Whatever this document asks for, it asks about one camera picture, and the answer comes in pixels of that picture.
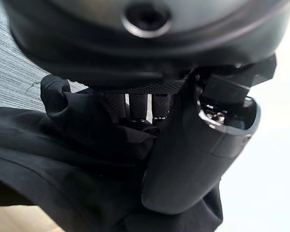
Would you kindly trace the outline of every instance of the white wall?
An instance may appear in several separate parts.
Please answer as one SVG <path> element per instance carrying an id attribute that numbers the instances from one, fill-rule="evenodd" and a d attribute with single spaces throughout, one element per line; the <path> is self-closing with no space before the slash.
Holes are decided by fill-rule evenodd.
<path id="1" fill-rule="evenodd" d="M 290 24 L 272 81 L 254 87 L 260 127 L 224 174 L 218 232 L 290 232 Z"/>

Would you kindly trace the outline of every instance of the wooden floor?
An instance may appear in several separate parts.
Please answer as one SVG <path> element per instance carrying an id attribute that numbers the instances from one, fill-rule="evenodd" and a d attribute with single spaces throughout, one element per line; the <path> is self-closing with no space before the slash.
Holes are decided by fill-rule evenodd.
<path id="1" fill-rule="evenodd" d="M 37 206 L 0 207 L 0 232 L 63 232 Z"/>

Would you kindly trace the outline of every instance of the black fabric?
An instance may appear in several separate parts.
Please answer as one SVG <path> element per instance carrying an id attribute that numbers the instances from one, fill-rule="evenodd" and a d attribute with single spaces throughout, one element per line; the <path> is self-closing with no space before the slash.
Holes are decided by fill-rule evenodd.
<path id="1" fill-rule="evenodd" d="M 141 184 L 159 130 L 117 124 L 104 97 L 41 82 L 47 114 L 0 108 L 0 205 L 39 205 L 66 232 L 212 232 L 222 222 L 216 186 L 186 212 L 145 209 Z"/>

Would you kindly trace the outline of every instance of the black plastic housing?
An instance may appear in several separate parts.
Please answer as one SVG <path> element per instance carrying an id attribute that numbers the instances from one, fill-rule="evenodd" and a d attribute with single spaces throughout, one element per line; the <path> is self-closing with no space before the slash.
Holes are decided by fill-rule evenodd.
<path id="1" fill-rule="evenodd" d="M 209 25 L 144 39 L 83 21 L 51 1 L 2 1 L 16 43 L 33 62 L 62 78 L 116 88 L 177 81 L 195 66 L 258 62 L 275 52 L 290 15 L 290 0 L 251 0 Z"/>
<path id="2" fill-rule="evenodd" d="M 261 111 L 246 98 L 244 128 L 210 120 L 199 105 L 193 81 L 175 97 L 144 175 L 142 203 L 153 211 L 179 214 L 220 180 L 256 131 Z"/>

